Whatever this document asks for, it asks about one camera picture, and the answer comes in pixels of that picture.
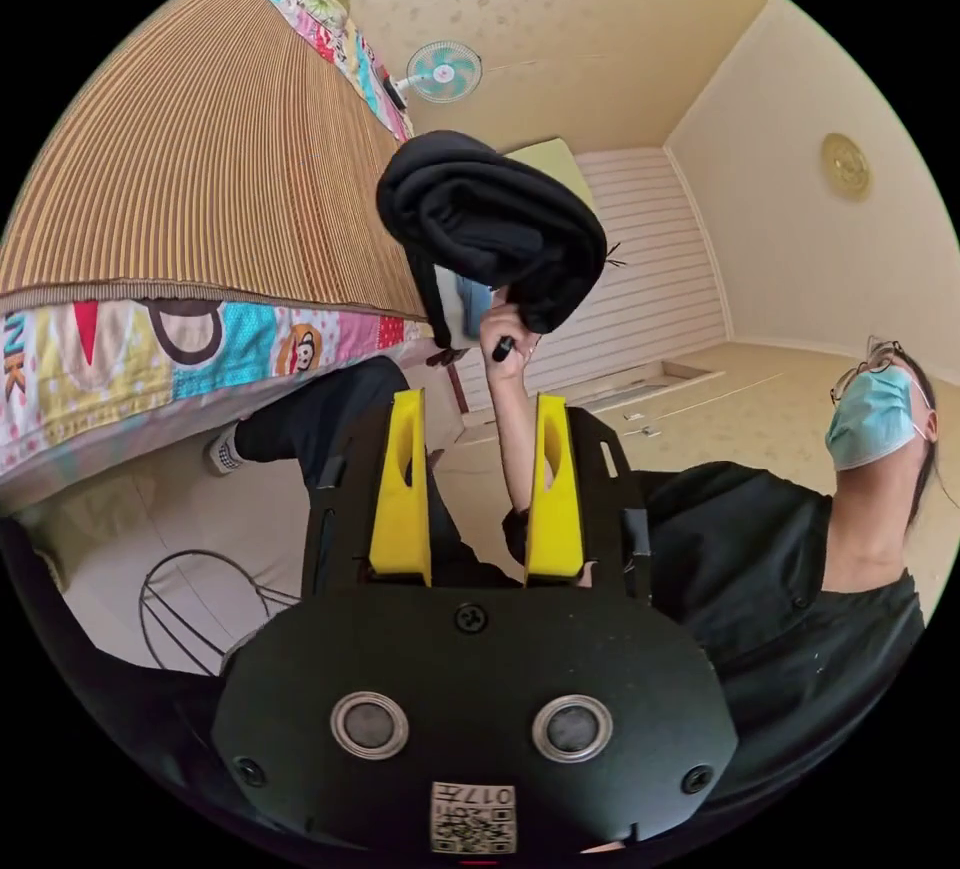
black marker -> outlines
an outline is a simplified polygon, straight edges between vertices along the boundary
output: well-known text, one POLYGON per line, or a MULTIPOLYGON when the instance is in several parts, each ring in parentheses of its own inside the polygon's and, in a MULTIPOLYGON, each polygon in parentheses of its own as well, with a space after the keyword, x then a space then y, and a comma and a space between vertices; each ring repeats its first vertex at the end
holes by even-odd
POLYGON ((507 356, 510 355, 510 351, 516 345, 516 341, 513 336, 501 336, 500 341, 496 344, 493 350, 493 361, 494 362, 503 362, 507 356))

face mask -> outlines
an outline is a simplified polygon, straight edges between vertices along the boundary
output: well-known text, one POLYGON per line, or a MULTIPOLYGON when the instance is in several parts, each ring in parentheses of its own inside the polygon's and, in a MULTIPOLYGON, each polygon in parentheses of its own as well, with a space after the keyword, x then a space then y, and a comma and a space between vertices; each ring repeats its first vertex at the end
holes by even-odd
POLYGON ((915 432, 910 405, 913 380, 899 366, 861 372, 837 403, 827 449, 839 469, 857 469, 902 449, 915 432))

qr code label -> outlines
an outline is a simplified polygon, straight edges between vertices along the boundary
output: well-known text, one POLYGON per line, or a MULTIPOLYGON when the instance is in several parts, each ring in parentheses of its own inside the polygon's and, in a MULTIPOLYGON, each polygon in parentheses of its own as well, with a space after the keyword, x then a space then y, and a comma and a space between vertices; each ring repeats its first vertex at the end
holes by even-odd
POLYGON ((497 855, 517 851, 513 786, 435 782, 430 801, 434 852, 497 855))

colorful quilt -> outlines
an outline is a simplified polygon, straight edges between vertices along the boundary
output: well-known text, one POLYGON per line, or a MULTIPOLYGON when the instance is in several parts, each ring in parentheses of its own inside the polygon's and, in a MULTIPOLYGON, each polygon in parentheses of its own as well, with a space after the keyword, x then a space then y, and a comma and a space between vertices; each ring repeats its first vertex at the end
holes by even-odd
POLYGON ((98 427, 162 419, 179 400, 341 368, 424 335, 428 328, 403 319, 244 302, 75 302, 11 313, 0 482, 98 427))
POLYGON ((397 109, 380 84, 383 67, 350 18, 349 0, 270 1, 294 31, 347 77, 400 142, 413 135, 409 117, 397 109))

hand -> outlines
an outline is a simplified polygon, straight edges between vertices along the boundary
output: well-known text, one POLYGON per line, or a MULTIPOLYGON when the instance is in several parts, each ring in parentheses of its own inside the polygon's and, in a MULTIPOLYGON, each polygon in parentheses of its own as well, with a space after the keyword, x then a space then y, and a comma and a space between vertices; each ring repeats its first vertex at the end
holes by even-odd
POLYGON ((523 370, 540 341, 520 321, 517 307, 504 301, 504 290, 494 295, 493 308, 480 320, 480 349, 491 388, 504 383, 523 382, 523 370), (493 361, 493 351, 504 336, 513 339, 513 348, 503 362, 493 361))

